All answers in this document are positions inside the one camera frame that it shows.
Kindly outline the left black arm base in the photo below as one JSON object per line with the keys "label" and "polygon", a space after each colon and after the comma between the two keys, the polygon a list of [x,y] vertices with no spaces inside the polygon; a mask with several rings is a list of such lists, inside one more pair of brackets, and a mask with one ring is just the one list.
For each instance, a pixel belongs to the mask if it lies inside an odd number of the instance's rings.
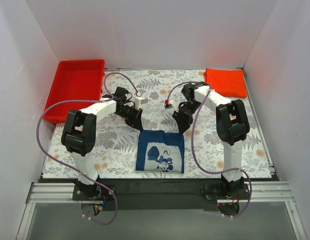
{"label": "left black arm base", "polygon": [[74,201],[101,201],[108,199],[114,200],[112,192],[116,193],[117,186],[109,185],[107,190],[100,185],[75,185],[72,195]]}

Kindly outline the navy blue t shirt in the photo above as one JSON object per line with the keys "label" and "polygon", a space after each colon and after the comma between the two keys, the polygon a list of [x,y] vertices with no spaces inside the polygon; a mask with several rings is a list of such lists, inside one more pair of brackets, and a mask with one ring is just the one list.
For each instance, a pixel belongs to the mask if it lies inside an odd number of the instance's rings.
{"label": "navy blue t shirt", "polygon": [[163,130],[143,130],[139,134],[137,171],[184,173],[184,136]]}

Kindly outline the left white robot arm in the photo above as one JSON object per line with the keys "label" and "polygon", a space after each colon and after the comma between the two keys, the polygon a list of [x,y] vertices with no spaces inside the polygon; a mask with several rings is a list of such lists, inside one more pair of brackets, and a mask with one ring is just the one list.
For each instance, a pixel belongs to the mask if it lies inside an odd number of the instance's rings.
{"label": "left white robot arm", "polygon": [[71,153],[75,167],[79,170],[78,183],[85,186],[84,194],[90,200],[96,200],[101,195],[101,187],[95,184],[99,175],[91,156],[96,142],[97,123],[109,114],[116,114],[124,118],[128,126],[143,130],[140,107],[147,103],[148,99],[137,94],[133,105],[129,106],[128,94],[127,89],[118,87],[113,95],[105,94],[100,102],[80,110],[72,109],[67,114],[61,143]]}

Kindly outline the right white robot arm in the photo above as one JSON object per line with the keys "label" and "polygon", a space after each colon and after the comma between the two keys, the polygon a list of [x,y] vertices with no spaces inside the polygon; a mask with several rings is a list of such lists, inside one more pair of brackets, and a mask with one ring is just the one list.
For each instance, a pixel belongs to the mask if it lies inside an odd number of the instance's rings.
{"label": "right white robot arm", "polygon": [[223,182],[221,194],[232,199],[244,184],[242,149],[250,131],[245,105],[240,99],[230,100],[220,95],[205,82],[184,84],[181,93],[185,102],[176,104],[169,99],[165,101],[166,107],[171,105],[174,109],[172,117],[180,134],[195,127],[203,106],[216,115],[216,131],[224,146],[224,169],[219,172]]}

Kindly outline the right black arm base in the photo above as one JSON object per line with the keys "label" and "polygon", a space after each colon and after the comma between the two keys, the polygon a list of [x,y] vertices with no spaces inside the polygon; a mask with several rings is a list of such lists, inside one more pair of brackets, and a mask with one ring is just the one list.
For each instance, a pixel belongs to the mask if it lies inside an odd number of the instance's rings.
{"label": "right black arm base", "polygon": [[221,183],[205,184],[200,189],[200,194],[207,200],[234,200],[240,197],[241,200],[247,200],[250,194],[247,184],[243,188],[235,190],[226,190]]}

